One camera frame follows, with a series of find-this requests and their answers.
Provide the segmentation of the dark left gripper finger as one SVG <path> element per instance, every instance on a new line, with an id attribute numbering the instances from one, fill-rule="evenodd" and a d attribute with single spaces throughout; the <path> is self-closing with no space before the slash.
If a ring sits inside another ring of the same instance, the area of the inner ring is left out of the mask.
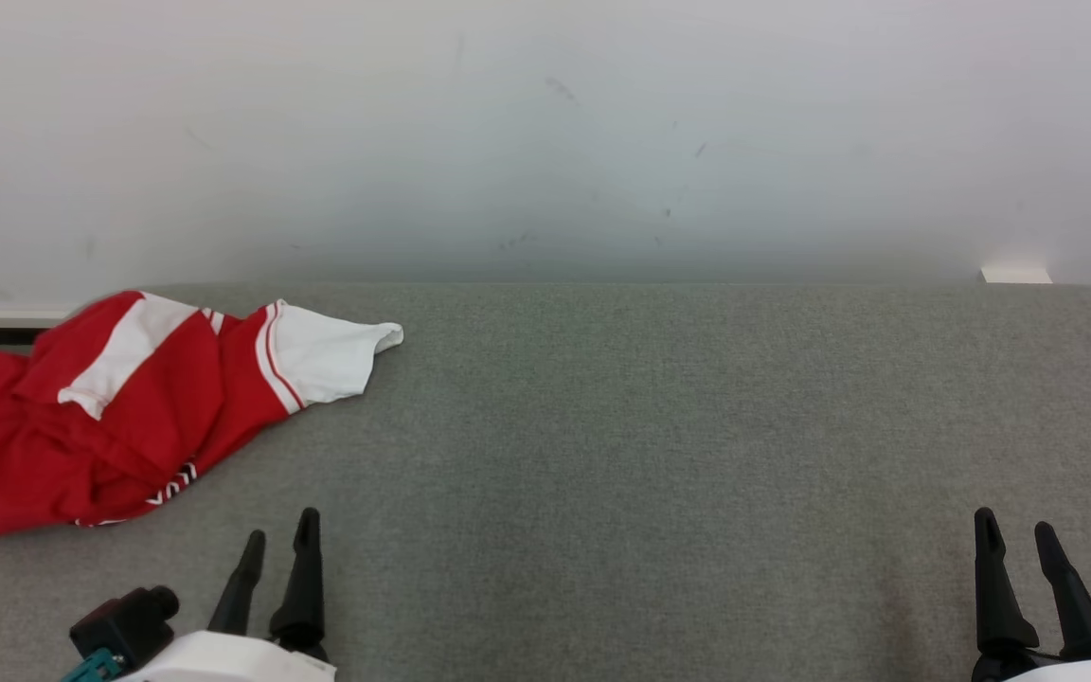
<path id="1" fill-rule="evenodd" d="M 320 531 L 317 508 L 304 508 L 295 531 L 295 557 L 284 600 L 269 618 L 269 639 L 286 651 L 326 663 L 328 653 L 322 648 L 326 625 Z"/>
<path id="2" fill-rule="evenodd" d="M 226 581 L 224 593 L 209 618 L 208 632 L 231 636 L 247 636 L 252 599 L 261 579 L 267 535 L 254 530 L 248 535 L 245 549 L 233 573 Z"/>

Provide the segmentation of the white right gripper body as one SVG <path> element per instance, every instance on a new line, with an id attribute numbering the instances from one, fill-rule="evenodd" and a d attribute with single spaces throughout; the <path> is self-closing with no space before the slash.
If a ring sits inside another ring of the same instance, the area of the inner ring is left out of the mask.
<path id="1" fill-rule="evenodd" d="M 1030 649 L 1009 649 L 978 658 L 973 682 L 1091 682 L 1091 659 L 1065 661 Z"/>

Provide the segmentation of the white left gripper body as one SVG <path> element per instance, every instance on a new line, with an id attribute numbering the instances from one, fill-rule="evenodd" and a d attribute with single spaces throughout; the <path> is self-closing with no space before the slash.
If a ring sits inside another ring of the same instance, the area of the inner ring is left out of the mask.
<path id="1" fill-rule="evenodd" d="M 336 682 L 336 666 L 277 644 L 196 631 L 118 682 Z"/>

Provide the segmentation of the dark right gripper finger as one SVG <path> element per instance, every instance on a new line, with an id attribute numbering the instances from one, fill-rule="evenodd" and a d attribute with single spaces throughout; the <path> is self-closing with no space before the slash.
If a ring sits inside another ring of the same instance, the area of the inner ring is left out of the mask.
<path id="1" fill-rule="evenodd" d="M 1069 663 L 1091 660 L 1091 595 L 1086 583 L 1066 557 L 1062 541 L 1048 522 L 1036 524 L 1035 541 L 1039 562 L 1050 583 L 1064 636 L 1060 657 Z"/>
<path id="2" fill-rule="evenodd" d="M 1005 566 L 1006 545 L 992 508 L 978 508 L 975 533 L 975 647 L 982 655 L 1035 649 L 1036 630 L 1026 621 Z"/>

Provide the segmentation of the red and white basketball jersey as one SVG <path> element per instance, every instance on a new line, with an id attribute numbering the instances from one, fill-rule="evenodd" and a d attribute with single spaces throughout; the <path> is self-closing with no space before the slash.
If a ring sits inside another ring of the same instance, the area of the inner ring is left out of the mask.
<path id="1" fill-rule="evenodd" d="M 168 484 L 144 501 L 157 508 L 215 469 L 265 428 L 316 404 L 360 396 L 377 354 L 403 342 L 395 323 L 361 324 L 277 299 L 237 318 L 203 308 L 176 335 L 165 371 L 182 436 Z"/>

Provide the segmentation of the red shorts with white stripe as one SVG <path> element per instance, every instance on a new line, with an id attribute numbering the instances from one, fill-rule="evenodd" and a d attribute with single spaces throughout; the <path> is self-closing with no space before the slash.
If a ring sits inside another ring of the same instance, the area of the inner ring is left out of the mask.
<path id="1" fill-rule="evenodd" d="M 224 402 L 228 316 L 153 294 L 105 297 L 0 352 L 0 534 L 113 524 L 196 476 Z"/>

